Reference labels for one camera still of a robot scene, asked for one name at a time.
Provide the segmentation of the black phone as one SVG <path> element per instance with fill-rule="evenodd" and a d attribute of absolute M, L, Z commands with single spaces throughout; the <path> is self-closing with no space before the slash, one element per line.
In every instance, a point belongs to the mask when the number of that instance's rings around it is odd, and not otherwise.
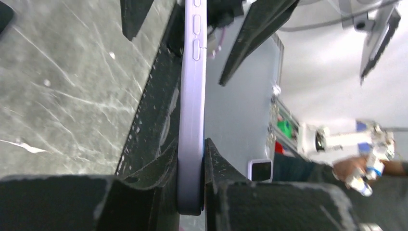
<path fill-rule="evenodd" d="M 10 6 L 5 4 L 4 2 L 0 1 L 0 34 L 1 35 L 8 28 L 13 18 L 14 18 L 14 10 Z"/>

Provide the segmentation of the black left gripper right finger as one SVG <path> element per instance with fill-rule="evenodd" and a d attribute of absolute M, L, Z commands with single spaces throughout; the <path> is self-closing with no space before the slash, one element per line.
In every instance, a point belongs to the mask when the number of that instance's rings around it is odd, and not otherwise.
<path fill-rule="evenodd" d="M 322 183 L 248 180 L 211 139 L 205 150 L 205 221 L 208 231 L 358 231 L 351 202 Z"/>

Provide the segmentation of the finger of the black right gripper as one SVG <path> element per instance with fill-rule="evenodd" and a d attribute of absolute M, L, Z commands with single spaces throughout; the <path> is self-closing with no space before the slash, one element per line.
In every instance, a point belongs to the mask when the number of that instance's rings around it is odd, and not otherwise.
<path fill-rule="evenodd" d="M 137 36 L 154 0 L 120 0 L 122 33 L 132 41 Z"/>
<path fill-rule="evenodd" d="M 289 20 L 298 3 L 298 0 L 257 0 L 251 5 L 219 79 L 221 86 L 231 80 L 248 55 Z"/>

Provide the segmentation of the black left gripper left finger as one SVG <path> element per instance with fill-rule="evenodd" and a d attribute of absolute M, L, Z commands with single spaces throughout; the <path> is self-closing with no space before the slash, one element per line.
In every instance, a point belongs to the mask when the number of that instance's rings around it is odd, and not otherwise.
<path fill-rule="evenodd" d="M 176 231 L 177 141 L 137 172 L 0 181 L 3 231 Z"/>

